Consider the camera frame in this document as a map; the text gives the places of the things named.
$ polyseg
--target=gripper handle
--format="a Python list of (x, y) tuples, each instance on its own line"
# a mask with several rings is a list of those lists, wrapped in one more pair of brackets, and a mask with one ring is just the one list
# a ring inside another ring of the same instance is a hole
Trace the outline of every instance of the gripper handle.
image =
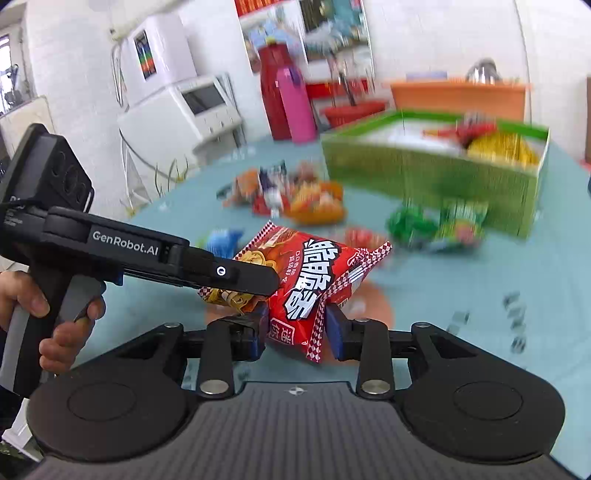
[(50, 338), (60, 323), (83, 317), (89, 303), (106, 290), (103, 281), (42, 265), (31, 266), (29, 274), (47, 298), (50, 311), (39, 319), (20, 305), (15, 307), (0, 365), (0, 385), (25, 398), (38, 387), (43, 374), (39, 343)]

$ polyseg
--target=small screen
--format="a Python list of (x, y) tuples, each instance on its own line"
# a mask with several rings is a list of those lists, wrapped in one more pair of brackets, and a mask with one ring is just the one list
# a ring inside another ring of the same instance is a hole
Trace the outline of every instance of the small screen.
[(184, 92), (183, 98), (187, 102), (193, 115), (199, 115), (205, 110), (223, 105), (224, 101), (215, 85), (208, 85), (197, 90)]
[(147, 80), (154, 73), (156, 73), (156, 65), (152, 58), (152, 50), (148, 42), (148, 37), (145, 30), (135, 37), (135, 48), (138, 51), (139, 65), (142, 67), (144, 79)]

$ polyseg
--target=red wrapper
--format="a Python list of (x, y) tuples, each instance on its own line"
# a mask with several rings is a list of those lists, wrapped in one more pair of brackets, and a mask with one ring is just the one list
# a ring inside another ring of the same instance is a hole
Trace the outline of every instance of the red wrapper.
[[(369, 271), (391, 250), (389, 242), (370, 252), (268, 222), (235, 260), (256, 258), (275, 268), (281, 283), (267, 300), (268, 337), (294, 345), (306, 358), (319, 362), (326, 302), (345, 304)], [(211, 288), (199, 290), (206, 300), (212, 297), (211, 293)], [(241, 311), (251, 311), (258, 301), (250, 300)]]

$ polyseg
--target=teal table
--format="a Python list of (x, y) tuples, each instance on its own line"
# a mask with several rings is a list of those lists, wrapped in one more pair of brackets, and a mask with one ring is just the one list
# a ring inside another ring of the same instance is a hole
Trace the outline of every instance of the teal table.
[[(247, 241), (265, 223), (247, 208), (224, 209), (219, 187), (252, 166), (285, 159), (321, 160), (319, 144), (295, 146), (263, 141), (220, 159), (133, 223), (195, 242), (217, 228), (241, 228)], [(427, 321), (550, 381), (566, 404), (566, 421), (553, 455), (582, 478), (591, 473), (591, 198), (588, 175), (555, 145), (541, 210), (527, 241), (489, 232), (474, 254), (394, 253), (369, 280), (386, 295), (396, 330)], [(348, 222), (385, 232), (399, 201), (346, 189)], [(186, 330), (204, 326), (206, 307), (195, 291), (126, 278), (109, 286), (106, 316), (80, 355), (86, 361), (165, 322)], [(187, 369), (194, 381), (196, 362)], [(276, 347), (260, 361), (236, 367), (238, 381), (355, 382), (355, 364), (312, 364)], [(397, 387), (410, 383), (404, 362), (395, 361)]]

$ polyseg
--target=finger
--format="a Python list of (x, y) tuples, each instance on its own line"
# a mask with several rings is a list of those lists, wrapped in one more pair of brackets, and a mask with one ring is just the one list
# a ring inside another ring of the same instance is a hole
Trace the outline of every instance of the finger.
[(72, 367), (72, 364), (65, 364), (55, 360), (49, 360), (45, 356), (42, 356), (39, 359), (39, 365), (41, 365), (43, 370), (47, 370), (48, 372), (54, 373), (56, 375), (65, 373)]
[(88, 340), (94, 325), (94, 321), (86, 317), (75, 322), (62, 323), (53, 331), (53, 339), (60, 346), (75, 347), (80, 351)]
[(88, 308), (86, 309), (86, 314), (87, 314), (88, 318), (90, 318), (91, 320), (98, 320), (100, 318), (103, 318), (103, 315), (105, 314), (105, 310), (106, 310), (105, 301), (104, 301), (103, 297), (100, 297), (96, 300), (93, 300), (90, 303), (90, 305), (88, 305)]
[(15, 301), (35, 317), (49, 313), (49, 304), (41, 289), (25, 272), (0, 273), (0, 326), (8, 328)]
[(76, 347), (64, 347), (59, 345), (53, 338), (46, 338), (39, 344), (39, 353), (48, 360), (73, 364), (78, 351)]

